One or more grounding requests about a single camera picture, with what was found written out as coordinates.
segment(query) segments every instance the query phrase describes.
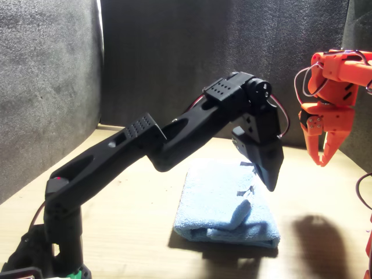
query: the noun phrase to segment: table surface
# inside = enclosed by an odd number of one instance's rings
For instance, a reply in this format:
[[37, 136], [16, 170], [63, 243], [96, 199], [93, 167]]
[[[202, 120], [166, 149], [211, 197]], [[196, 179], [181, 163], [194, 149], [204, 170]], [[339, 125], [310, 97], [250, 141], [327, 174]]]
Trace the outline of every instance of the table surface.
[[[44, 199], [51, 172], [117, 128], [100, 126], [72, 153], [0, 205], [0, 264], [15, 251]], [[281, 233], [277, 251], [188, 242], [172, 232], [185, 175], [195, 158], [241, 159], [213, 138], [167, 173], [147, 158], [83, 205], [84, 261], [94, 278], [363, 278], [370, 211], [355, 194], [365, 172], [338, 151], [326, 167], [284, 148], [277, 188], [265, 191]], [[372, 178], [363, 194], [372, 197]]]

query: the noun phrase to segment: blue towel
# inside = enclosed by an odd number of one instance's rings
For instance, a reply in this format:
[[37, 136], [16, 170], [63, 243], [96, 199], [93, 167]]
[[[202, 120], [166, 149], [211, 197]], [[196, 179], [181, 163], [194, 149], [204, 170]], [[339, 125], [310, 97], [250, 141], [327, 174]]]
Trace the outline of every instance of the blue towel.
[[173, 228], [190, 241], [276, 248], [280, 234], [262, 186], [249, 163], [194, 160]]

